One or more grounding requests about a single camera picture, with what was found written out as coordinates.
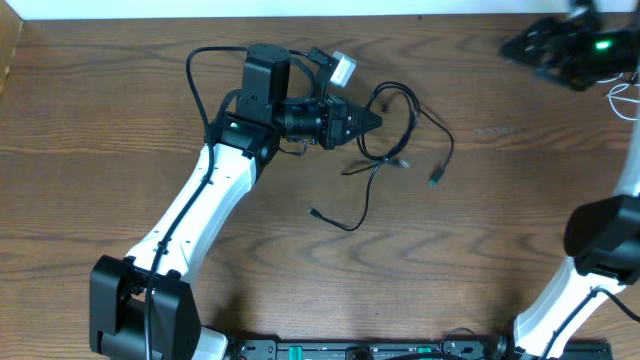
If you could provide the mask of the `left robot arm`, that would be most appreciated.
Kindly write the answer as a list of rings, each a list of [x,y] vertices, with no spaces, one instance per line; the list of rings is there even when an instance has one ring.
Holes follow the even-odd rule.
[[[193,287],[226,219],[253,188],[282,140],[331,150],[376,129],[378,115],[328,92],[344,87],[347,55],[254,44],[243,78],[204,119],[205,144],[187,183],[123,258],[90,274],[89,345],[111,359],[225,359],[226,335],[205,327]]]

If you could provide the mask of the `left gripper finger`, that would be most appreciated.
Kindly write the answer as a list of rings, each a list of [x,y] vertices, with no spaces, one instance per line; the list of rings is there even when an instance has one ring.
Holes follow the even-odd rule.
[[[339,145],[344,145],[357,137],[363,136],[369,131],[375,130],[380,127],[379,122],[368,122],[360,125],[344,126],[344,129],[339,133]]]
[[[371,131],[382,125],[382,117],[357,104],[346,107],[346,129],[349,131]]]

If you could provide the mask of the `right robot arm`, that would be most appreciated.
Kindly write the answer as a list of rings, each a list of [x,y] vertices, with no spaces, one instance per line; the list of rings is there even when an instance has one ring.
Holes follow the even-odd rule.
[[[615,73],[639,69],[639,20],[606,31],[593,0],[572,1],[563,20],[545,17],[506,42],[500,54],[552,83],[584,91]],[[563,237],[566,253],[553,278],[509,335],[495,359],[559,359],[573,334],[605,301],[630,319],[618,293],[639,280],[639,129],[632,129],[611,197],[577,207]]]

